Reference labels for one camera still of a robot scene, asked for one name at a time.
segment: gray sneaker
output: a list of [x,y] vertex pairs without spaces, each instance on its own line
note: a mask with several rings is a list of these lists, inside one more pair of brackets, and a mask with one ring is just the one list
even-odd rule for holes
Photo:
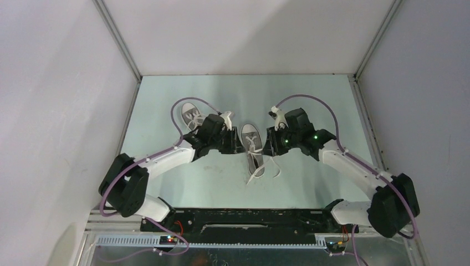
[[264,174],[264,167],[261,169],[261,166],[264,165],[263,162],[263,142],[259,135],[259,131],[251,124],[245,124],[242,126],[241,131],[242,144],[243,147],[247,150],[247,159],[248,159],[248,171],[251,175],[247,184],[254,178],[260,178]]
[[183,104],[183,107],[181,107],[181,116],[189,131],[193,131],[198,126],[202,125],[205,118],[205,116],[201,114],[201,111],[191,103]]

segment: wall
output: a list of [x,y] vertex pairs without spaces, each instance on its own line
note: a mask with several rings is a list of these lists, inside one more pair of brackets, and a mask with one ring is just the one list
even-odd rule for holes
[[0,265],[68,265],[136,81],[90,0],[0,8]]
[[393,172],[412,177],[432,265],[468,264],[470,1],[405,1],[360,86]]
[[393,0],[107,0],[143,75],[353,73]]

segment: white table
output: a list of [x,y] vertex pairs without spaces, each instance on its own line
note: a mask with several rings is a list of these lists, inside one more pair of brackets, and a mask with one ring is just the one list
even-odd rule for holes
[[[145,76],[137,95],[122,152],[142,158],[169,147],[178,139],[170,120],[170,108],[180,98],[202,98],[221,111],[235,113],[234,126],[255,125],[263,143],[266,128],[273,126],[271,106],[292,94],[310,94],[335,111],[343,145],[371,161],[359,113],[346,75],[223,75]],[[193,102],[209,114],[203,103]],[[291,99],[284,111],[303,108],[316,129],[334,133],[333,118],[321,104]],[[181,105],[175,118],[184,133]],[[364,201],[367,197],[334,169],[291,150],[275,157],[282,174],[272,179],[270,163],[264,176],[246,185],[249,177],[245,154],[209,155],[166,172],[149,183],[147,192],[174,207],[200,208],[321,208],[337,198]]]

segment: perforated metal strip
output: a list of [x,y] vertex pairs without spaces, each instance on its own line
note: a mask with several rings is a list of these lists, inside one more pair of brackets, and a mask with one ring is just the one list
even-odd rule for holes
[[[96,245],[115,247],[174,247],[174,245],[160,245],[160,237],[136,236],[136,235],[99,235],[96,238]],[[316,237],[313,244],[217,244],[217,243],[190,243],[191,248],[286,248],[286,249],[324,249],[326,248],[325,238]]]

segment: white shoelace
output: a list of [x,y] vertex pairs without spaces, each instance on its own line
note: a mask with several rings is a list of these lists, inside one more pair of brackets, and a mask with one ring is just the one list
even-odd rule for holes
[[[256,150],[256,145],[254,143],[254,140],[257,139],[258,136],[253,136],[253,137],[249,137],[249,136],[245,136],[245,139],[249,141],[249,150],[248,150],[248,154],[250,154],[252,157],[253,157],[253,160],[256,161],[255,159],[255,155],[262,155],[261,154],[261,151],[263,149],[257,149]],[[281,173],[281,169],[279,167],[279,165],[274,161],[274,159],[272,157],[269,158],[269,160],[273,161],[274,165],[276,165],[277,169],[279,170],[279,172],[273,177],[273,178],[276,178],[280,175]],[[258,168],[256,168],[256,170],[254,170],[254,172],[252,173],[252,175],[250,176],[248,182],[247,182],[247,185],[251,182],[251,180],[253,178],[260,178],[261,176],[256,176],[256,174],[261,171],[261,169],[265,168],[266,166],[266,163],[268,162],[264,162],[262,165],[260,165]]]
[[204,118],[205,118],[206,116],[203,115],[203,114],[201,114],[201,113],[199,113],[199,111],[196,110],[194,114],[186,114],[185,117],[187,117],[188,119],[190,119],[190,121],[188,122],[188,124],[186,124],[186,127],[187,127],[190,131],[192,131],[191,128],[190,128],[191,123],[193,123],[195,127],[198,127],[198,126],[202,125],[202,123],[200,122],[200,120],[201,120],[201,119],[204,120]]

